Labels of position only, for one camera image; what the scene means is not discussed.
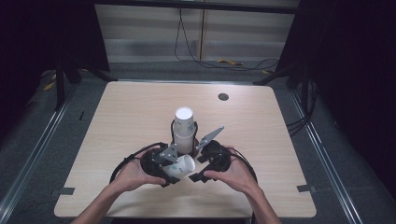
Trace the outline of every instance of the table top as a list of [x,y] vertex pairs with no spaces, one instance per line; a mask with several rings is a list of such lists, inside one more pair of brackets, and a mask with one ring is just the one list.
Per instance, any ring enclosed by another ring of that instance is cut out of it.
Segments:
[[[222,101],[219,94],[229,99]],[[250,162],[259,185],[280,217],[313,217],[316,208],[289,133],[269,87],[229,84],[110,82],[64,186],[54,213],[76,217],[108,184],[123,158],[156,142],[170,144],[175,111],[188,106],[200,139],[220,126],[215,138],[234,146]],[[196,162],[192,174],[207,163]],[[145,185],[123,193],[109,217],[250,217],[245,195],[221,181],[192,182],[187,176],[166,188]]]

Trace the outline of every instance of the paper cup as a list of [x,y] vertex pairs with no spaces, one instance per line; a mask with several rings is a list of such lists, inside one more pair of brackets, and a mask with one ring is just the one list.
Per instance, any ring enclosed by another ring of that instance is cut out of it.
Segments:
[[169,176],[181,179],[183,176],[195,170],[195,162],[190,155],[184,155],[177,159],[177,163],[163,167],[163,170]]
[[175,144],[176,144],[176,151],[180,154],[189,154],[192,152],[194,148],[194,133],[192,135],[183,137],[174,133]]
[[190,136],[194,133],[193,112],[189,107],[182,106],[176,110],[174,133],[182,137]]

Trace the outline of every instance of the person's left hand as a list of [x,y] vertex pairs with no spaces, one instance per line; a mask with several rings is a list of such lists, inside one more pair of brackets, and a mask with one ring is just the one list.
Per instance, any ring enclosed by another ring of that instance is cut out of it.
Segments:
[[[145,153],[154,149],[154,147],[137,154],[136,158],[141,158]],[[131,191],[139,188],[144,184],[163,185],[166,181],[163,178],[157,176],[147,175],[140,165],[140,160],[134,159],[126,163],[116,179],[111,183],[120,192]]]

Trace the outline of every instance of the person's right hand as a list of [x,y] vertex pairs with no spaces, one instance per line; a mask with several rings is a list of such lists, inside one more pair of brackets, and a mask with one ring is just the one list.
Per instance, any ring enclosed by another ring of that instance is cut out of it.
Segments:
[[[232,154],[236,154],[233,147],[226,147]],[[249,191],[259,188],[259,185],[254,180],[253,176],[246,165],[238,158],[231,156],[231,165],[226,172],[205,171],[204,176],[221,180],[232,189],[248,193]]]

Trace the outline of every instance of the gray floor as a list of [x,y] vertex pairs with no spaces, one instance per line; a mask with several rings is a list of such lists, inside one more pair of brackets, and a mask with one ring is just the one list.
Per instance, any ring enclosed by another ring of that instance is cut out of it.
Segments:
[[[255,64],[257,63],[246,63],[247,66]],[[140,80],[251,83],[265,77],[261,71],[235,72],[207,69],[193,62],[113,63],[110,67],[110,76]],[[54,191],[64,186],[64,181],[106,87],[106,83],[101,79],[87,72],[81,74],[82,82],[77,86],[62,121],[46,147],[8,223],[70,222],[70,219],[53,215],[53,208],[58,199]],[[56,90],[42,91],[47,82],[43,79],[23,118],[1,143],[1,198],[6,195],[54,112]],[[269,86],[275,91],[285,122],[290,123],[297,120],[299,115],[285,83],[286,79],[283,77],[274,80]],[[396,223],[395,202],[388,196],[359,153],[348,143],[342,131],[336,129],[332,116],[320,97],[313,115],[313,123],[356,205],[362,223]],[[318,213],[312,218],[282,218],[283,223],[350,223],[305,129],[294,135],[292,142],[308,185],[317,190],[312,193],[312,197]],[[111,218],[104,220],[104,223],[110,222]]]

